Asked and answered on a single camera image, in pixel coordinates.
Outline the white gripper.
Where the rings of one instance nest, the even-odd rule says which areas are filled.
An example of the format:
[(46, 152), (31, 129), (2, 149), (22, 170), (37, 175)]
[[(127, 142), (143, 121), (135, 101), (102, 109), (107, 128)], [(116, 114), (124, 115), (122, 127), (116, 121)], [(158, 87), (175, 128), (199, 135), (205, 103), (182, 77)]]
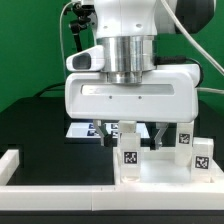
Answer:
[(73, 119), (94, 119), (101, 145), (112, 135), (102, 120), (157, 122), (151, 149), (162, 147), (168, 123), (190, 123), (198, 115), (196, 86), (200, 69), (195, 64), (161, 65), (145, 72), (137, 85), (116, 85), (100, 72), (73, 73), (65, 85), (65, 105)]

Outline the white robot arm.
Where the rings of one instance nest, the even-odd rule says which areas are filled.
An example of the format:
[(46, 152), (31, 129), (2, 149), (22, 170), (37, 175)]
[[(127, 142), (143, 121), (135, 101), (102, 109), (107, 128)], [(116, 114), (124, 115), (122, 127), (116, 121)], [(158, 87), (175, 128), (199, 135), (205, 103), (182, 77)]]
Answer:
[(105, 120), (191, 123), (198, 115), (199, 65), (185, 57), (158, 57), (159, 33), (193, 33), (213, 18), (216, 0), (74, 0), (82, 24), (93, 29), (94, 46), (69, 56), (66, 111), (91, 119), (108, 146)]

